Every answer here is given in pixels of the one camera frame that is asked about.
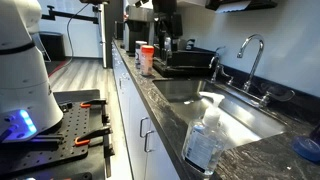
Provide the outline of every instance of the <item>sink basin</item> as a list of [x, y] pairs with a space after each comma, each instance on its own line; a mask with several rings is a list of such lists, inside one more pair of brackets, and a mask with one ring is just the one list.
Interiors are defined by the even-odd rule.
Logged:
[[200, 96], [199, 92], [222, 94], [225, 99], [219, 105], [220, 122], [229, 137], [225, 149], [281, 134], [285, 126], [221, 88], [205, 80], [154, 80], [153, 83], [168, 100], [173, 111], [187, 124], [204, 115], [212, 99]]

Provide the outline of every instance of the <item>coffee maker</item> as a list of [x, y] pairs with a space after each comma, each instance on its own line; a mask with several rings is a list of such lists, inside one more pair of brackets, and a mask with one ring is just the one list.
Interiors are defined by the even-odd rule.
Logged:
[[124, 16], [124, 46], [129, 56], [134, 56], [135, 41], [146, 41], [153, 45], [153, 9], [127, 6]]

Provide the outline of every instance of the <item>black marble countertop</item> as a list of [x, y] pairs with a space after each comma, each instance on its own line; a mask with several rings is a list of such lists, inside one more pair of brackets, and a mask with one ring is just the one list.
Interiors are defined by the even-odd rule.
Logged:
[[[181, 179], [202, 179], [182, 158], [181, 150], [187, 124], [177, 116], [169, 102], [152, 83], [165, 79], [158, 72], [143, 77], [134, 66], [134, 58], [114, 40], [124, 64], [143, 100], [153, 124]], [[313, 164], [291, 149], [294, 136], [308, 135], [312, 127], [287, 119], [286, 132], [225, 151], [210, 179], [320, 179], [320, 166]]]

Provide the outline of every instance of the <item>wall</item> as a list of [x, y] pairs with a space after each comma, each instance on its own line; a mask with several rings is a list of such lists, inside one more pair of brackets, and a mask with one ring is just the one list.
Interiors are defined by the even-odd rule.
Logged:
[[[56, 11], [77, 13], [85, 4], [79, 0], [39, 0], [42, 14], [48, 14], [47, 5], [55, 7]], [[92, 12], [92, 5], [88, 5], [79, 15], [95, 16]], [[40, 31], [59, 32], [64, 35], [64, 46], [66, 56], [71, 56], [71, 48], [67, 36], [67, 23], [69, 18], [56, 17], [56, 21], [41, 20]], [[74, 56], [77, 57], [102, 57], [102, 46], [100, 46], [99, 26], [89, 21], [73, 19], [70, 22], [69, 30], [74, 49]]]
[[244, 40], [261, 34], [265, 49], [255, 75], [320, 97], [320, 1], [274, 0], [274, 9], [215, 14], [203, 7], [181, 8], [184, 39], [215, 50], [226, 45], [221, 63], [249, 73], [258, 52], [252, 41], [242, 59]]

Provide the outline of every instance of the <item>wooden floor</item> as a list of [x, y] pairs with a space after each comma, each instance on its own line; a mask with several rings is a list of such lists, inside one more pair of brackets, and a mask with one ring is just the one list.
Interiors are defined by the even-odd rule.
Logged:
[[111, 157], [112, 176], [108, 180], [132, 179], [118, 96], [112, 69], [103, 69], [99, 60], [74, 59], [67, 67], [49, 78], [54, 92], [99, 89], [108, 101], [113, 134], [111, 141], [116, 155]]

